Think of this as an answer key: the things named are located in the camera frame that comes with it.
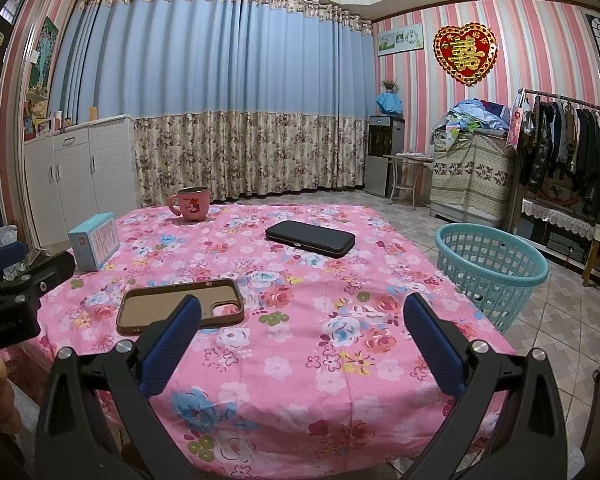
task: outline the cabinet door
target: cabinet door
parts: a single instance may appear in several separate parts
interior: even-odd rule
[[[68,231],[98,213],[89,144],[56,150],[56,179]]]
[[[40,245],[67,242],[67,229],[58,195],[52,137],[31,140],[24,146],[27,193]]]
[[[93,159],[93,187],[100,213],[115,218],[138,208],[130,145],[131,120],[115,120],[89,126]]]

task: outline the plastic basket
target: plastic basket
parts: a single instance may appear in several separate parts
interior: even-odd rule
[[[448,224],[436,233],[438,268],[503,333],[544,283],[549,265],[538,250],[504,231]]]

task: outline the light blue box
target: light blue box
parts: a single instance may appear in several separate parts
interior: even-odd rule
[[[120,247],[113,213],[100,213],[69,231],[75,264],[83,272],[100,270]]]

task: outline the gold chinese character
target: gold chinese character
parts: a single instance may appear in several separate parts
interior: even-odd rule
[[[484,56],[485,53],[475,46],[475,38],[466,38],[466,40],[457,38],[451,43],[451,57],[448,60],[461,72],[467,68],[477,70],[480,66],[478,58]]]

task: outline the pink striped wall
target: pink striped wall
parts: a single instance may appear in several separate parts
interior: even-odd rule
[[[498,39],[498,59],[473,87],[446,74],[433,54],[445,25],[479,22]],[[519,88],[564,94],[600,105],[600,72],[587,23],[577,6],[544,0],[479,0],[407,12],[374,24],[374,34],[422,23],[424,50],[376,58],[376,87],[401,86],[405,147],[423,151],[430,132],[458,101],[480,98],[510,105]]]
[[[58,54],[75,0],[26,0],[14,25],[0,78],[0,206],[7,222],[24,220],[26,194],[21,189],[18,168],[22,167],[24,124],[22,104],[29,81],[32,49],[38,44],[45,17],[58,27]]]

